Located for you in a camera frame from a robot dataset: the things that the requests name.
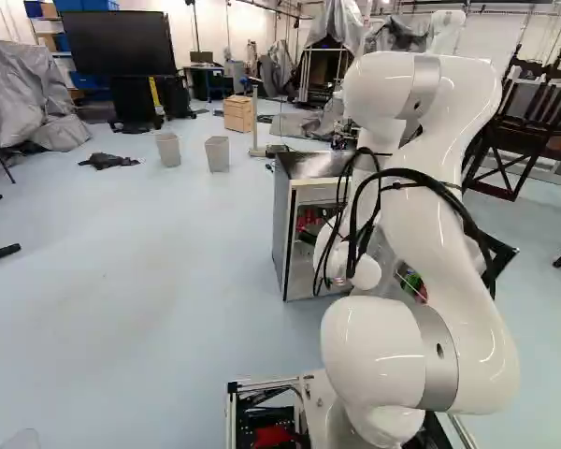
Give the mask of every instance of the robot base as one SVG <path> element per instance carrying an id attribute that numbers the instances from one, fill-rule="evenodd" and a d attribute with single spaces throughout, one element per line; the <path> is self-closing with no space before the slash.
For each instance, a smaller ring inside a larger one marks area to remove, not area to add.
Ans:
<path id="1" fill-rule="evenodd" d="M 421 428 L 424 420 L 423 411 L 403 413 L 408 409 L 383 407 L 384 410 L 379 410 L 381 414 L 379 424 L 382 429 L 380 432 L 374 429 L 379 444 L 373 445 L 364 440 L 353 427 L 347 411 L 337 400 L 337 394 L 323 369 L 304 376 L 302 391 L 309 438 L 312 447 L 315 448 L 400 448 L 401 444 L 397 442 L 409 441 Z"/>
<path id="2" fill-rule="evenodd" d="M 295 394 L 289 397 L 290 391 Z M 258 435 L 272 427 L 286 428 L 290 440 L 276 446 L 265 446 L 260 442 L 257 447 L 376 449 L 356 433 L 352 433 L 351 423 L 342 407 L 333 407 L 335 399 L 335 392 L 323 370 L 277 381 L 229 383 L 226 398 L 226 449 L 255 447 Z M 266 405 L 265 409 L 258 408 L 262 404 Z M 464 447 L 476 449 L 461 422 L 454 416 L 449 418 Z M 326 423 L 330 420 L 334 425 L 329 432 Z M 426 412 L 422 428 L 402 447 L 453 449 L 440 421 L 432 412 Z"/>

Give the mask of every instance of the black cloth on floor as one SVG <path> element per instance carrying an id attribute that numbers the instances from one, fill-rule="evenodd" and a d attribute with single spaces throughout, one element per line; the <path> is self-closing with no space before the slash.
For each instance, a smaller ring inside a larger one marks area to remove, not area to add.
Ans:
<path id="1" fill-rule="evenodd" d="M 79 162 L 80 166 L 93 166 L 96 170 L 117 166 L 136 166 L 139 161 L 130 157 L 120 157 L 106 152 L 95 152 L 87 161 Z"/>

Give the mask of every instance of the metal cabinet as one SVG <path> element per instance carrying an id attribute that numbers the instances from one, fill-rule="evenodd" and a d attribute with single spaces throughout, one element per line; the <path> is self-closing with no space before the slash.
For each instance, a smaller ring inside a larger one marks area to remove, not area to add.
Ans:
<path id="1" fill-rule="evenodd" d="M 350 152 L 281 152 L 274 181 L 272 259 L 284 301 L 313 296 L 313 241 L 337 210 L 338 175 Z M 349 291 L 324 286 L 321 296 Z"/>

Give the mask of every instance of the yellow object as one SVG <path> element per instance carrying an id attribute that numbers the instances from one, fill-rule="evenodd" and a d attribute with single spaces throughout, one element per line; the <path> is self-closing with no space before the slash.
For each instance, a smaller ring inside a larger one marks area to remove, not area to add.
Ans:
<path id="1" fill-rule="evenodd" d="M 160 98 L 158 97 L 158 90 L 156 89 L 156 81 L 154 81 L 153 77 L 150 77 L 149 80 L 150 80 L 150 89 L 151 89 L 151 99 L 153 100 L 153 105 L 155 107 L 162 106 L 160 104 Z"/>
<path id="2" fill-rule="evenodd" d="M 224 100 L 224 127 L 240 133 L 249 133 L 253 121 L 252 99 L 232 95 Z"/>

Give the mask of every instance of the cable bundle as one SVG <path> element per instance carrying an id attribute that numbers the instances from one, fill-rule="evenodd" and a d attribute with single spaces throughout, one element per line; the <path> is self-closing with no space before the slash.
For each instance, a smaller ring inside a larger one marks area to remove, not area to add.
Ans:
<path id="1" fill-rule="evenodd" d="M 380 165 L 376 160 L 376 155 L 372 152 L 369 148 L 361 148 L 355 151 L 353 157 L 345 164 L 345 167 L 341 171 L 341 174 L 338 177 L 338 184 L 337 184 L 337 204 L 346 204 L 347 202 L 347 182 L 345 182 L 345 187 L 343 189 L 343 196 L 342 196 L 342 203 L 339 202 L 339 190 L 340 190 L 340 182 L 343 176 L 347 177 L 352 173 L 353 164 L 357 160 L 361 154 L 368 154 L 374 158 L 374 165 L 376 168 L 376 173 L 369 176 L 362 183 L 357 187 L 355 191 L 355 195 L 353 197 L 353 203 L 351 204 L 351 215 L 349 221 L 349 234 L 347 237 L 343 239 L 349 242 L 349 251 L 347 256 L 347 278 L 350 279 L 355 274 L 355 269 L 357 268 L 357 264 L 361 259 L 362 255 L 366 253 L 367 245 L 369 244 L 370 238 L 374 231 L 374 221 L 376 220 L 376 216 L 378 215 L 381 209 L 381 194 L 387 190 L 399 190 L 402 188 L 410 188 L 410 187 L 425 187 L 432 190 L 436 195 L 440 196 L 451 208 L 461 217 L 464 229 L 466 234 L 474 239 L 478 246 L 480 247 L 480 251 L 482 253 L 482 257 L 484 258 L 484 263 L 486 265 L 486 278 L 488 281 L 488 289 L 490 291 L 490 295 L 492 298 L 495 297 L 496 293 L 496 282 L 495 282 L 495 275 L 493 269 L 493 259 L 490 255 L 490 251 L 486 241 L 482 236 L 482 232 L 476 226 L 473 218 L 469 214 L 468 210 L 465 208 L 463 203 L 449 190 L 448 186 L 453 187 L 453 185 L 437 181 L 431 176 L 422 173 L 421 171 L 413 170 L 411 168 L 387 168 L 385 170 L 380 170 Z M 381 187 L 381 179 L 382 178 L 403 178 L 409 181 L 413 181 L 410 183 L 401 183 L 399 181 L 394 182 L 391 185 L 387 185 L 385 187 Z M 376 205 L 374 207 L 374 211 L 372 216 L 364 223 L 364 225 L 357 230 L 357 203 L 359 198 L 366 188 L 368 184 L 372 181 L 378 180 L 378 196 L 376 199 Z M 340 224 L 343 219 L 344 208 L 340 209 L 337 213 L 337 217 L 335 219 L 330 238 L 328 242 L 324 246 L 323 253 L 321 258 L 318 262 L 318 266 L 316 267 L 316 271 L 314 274 L 314 282 L 313 282 L 313 294 L 318 296 L 320 294 L 320 290 L 322 288 L 322 282 L 326 285 L 326 288 L 330 288 L 331 282 L 326 275 L 326 268 L 328 265 L 328 258 L 332 252 L 332 247 L 334 245 L 334 241 L 338 236 L 338 231 L 340 228 Z M 318 280 L 320 276 L 320 270 L 323 271 L 323 277 Z"/>

